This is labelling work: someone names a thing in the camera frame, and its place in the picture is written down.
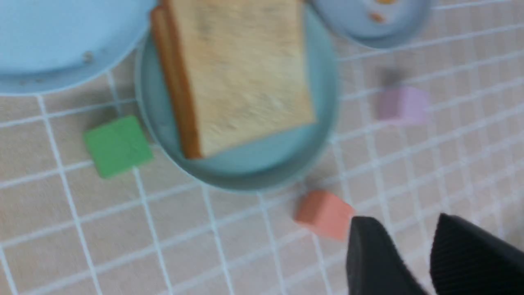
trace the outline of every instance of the light blue plate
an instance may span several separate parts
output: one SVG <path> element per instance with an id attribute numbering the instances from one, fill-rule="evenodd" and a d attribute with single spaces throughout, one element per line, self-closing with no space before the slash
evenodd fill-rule
<path id="1" fill-rule="evenodd" d="M 0 0 L 0 96 L 63 90 L 116 66 L 156 0 Z"/>
<path id="2" fill-rule="evenodd" d="M 337 68 L 331 39 L 308 6 L 305 11 L 309 86 L 317 123 L 246 144 L 209 159 L 187 160 L 151 36 L 137 55 L 136 95 L 151 135 L 184 171 L 218 188 L 259 191 L 285 185 L 319 158 L 338 110 Z"/>
<path id="3" fill-rule="evenodd" d="M 388 25 L 371 22 L 362 0 L 312 0 L 312 4 L 335 33 L 366 47 L 388 49 L 409 42 L 422 31 L 434 0 L 401 1 L 405 2 L 403 11 Z"/>

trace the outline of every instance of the bread crust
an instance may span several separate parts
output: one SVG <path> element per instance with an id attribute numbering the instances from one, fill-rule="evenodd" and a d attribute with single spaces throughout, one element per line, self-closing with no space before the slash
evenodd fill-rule
<path id="1" fill-rule="evenodd" d="M 151 26 L 178 125 L 182 151 L 188 159 L 200 159 L 203 155 L 200 150 L 196 114 L 178 42 L 176 21 L 161 5 L 151 12 Z"/>

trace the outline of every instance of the green block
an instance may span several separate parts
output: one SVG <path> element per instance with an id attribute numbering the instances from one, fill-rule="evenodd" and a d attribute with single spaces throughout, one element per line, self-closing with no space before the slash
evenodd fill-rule
<path id="1" fill-rule="evenodd" d="M 87 131 L 84 141 L 102 178 L 112 177 L 153 159 L 135 116 Z"/>

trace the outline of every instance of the table surface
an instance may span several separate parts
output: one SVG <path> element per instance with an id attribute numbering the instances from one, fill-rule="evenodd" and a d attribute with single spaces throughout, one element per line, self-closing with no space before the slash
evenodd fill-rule
<path id="1" fill-rule="evenodd" d="M 0 294 L 347 294 L 346 243 L 292 221 L 313 188 L 379 219 L 431 292 L 440 212 L 524 248 L 524 4 L 442 0 L 422 36 L 377 51 L 333 37 L 343 92 L 331 144 L 302 181 L 264 195 L 155 160 L 105 181 L 82 133 L 139 116 L 134 56 L 78 88 L 0 97 Z M 431 93 L 430 122 L 388 127 L 388 73 Z"/>

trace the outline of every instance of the food crumb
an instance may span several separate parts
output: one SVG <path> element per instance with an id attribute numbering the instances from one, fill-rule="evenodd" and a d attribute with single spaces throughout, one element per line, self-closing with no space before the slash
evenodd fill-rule
<path id="1" fill-rule="evenodd" d="M 389 5 L 389 4 L 395 3 L 397 0 L 376 0 L 376 1 L 377 1 L 377 3 L 380 3 L 380 4 Z"/>
<path id="2" fill-rule="evenodd" d="M 378 13 L 372 12 L 369 14 L 369 17 L 376 23 L 383 24 L 385 19 Z"/>
<path id="3" fill-rule="evenodd" d="M 94 60 L 93 53 L 91 51 L 86 51 L 82 55 L 82 59 L 84 61 L 84 64 L 91 64 Z"/>

